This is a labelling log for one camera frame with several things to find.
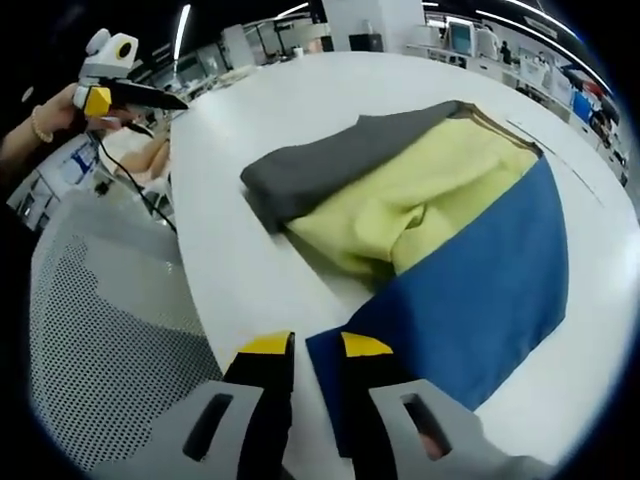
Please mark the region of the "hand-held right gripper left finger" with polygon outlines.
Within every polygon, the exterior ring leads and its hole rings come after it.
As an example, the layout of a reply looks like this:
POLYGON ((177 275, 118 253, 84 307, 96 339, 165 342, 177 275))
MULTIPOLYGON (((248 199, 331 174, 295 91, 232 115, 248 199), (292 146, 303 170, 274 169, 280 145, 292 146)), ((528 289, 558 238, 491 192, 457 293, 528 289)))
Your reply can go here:
POLYGON ((254 338, 222 380, 196 387, 153 422, 145 445, 96 466, 93 478, 285 478, 294 365, 294 333, 254 338))

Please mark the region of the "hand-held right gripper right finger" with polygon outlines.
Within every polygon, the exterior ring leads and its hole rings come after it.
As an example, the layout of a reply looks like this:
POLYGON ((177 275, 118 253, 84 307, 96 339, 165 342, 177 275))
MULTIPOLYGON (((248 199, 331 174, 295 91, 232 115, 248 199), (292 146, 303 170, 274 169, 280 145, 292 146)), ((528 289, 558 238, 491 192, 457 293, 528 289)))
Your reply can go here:
POLYGON ((552 467, 512 456, 480 419, 411 375, 379 340, 344 332, 344 434, 358 479, 548 479, 552 467))

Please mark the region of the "person's left hand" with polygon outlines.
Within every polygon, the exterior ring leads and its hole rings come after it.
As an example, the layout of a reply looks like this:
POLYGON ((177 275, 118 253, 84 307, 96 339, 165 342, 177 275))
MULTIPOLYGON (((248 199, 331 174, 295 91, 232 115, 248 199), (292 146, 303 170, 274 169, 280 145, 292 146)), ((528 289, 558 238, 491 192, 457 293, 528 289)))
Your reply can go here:
POLYGON ((67 85, 38 108, 36 119, 43 133, 55 134, 71 126, 78 112, 73 103, 77 87, 77 83, 67 85))

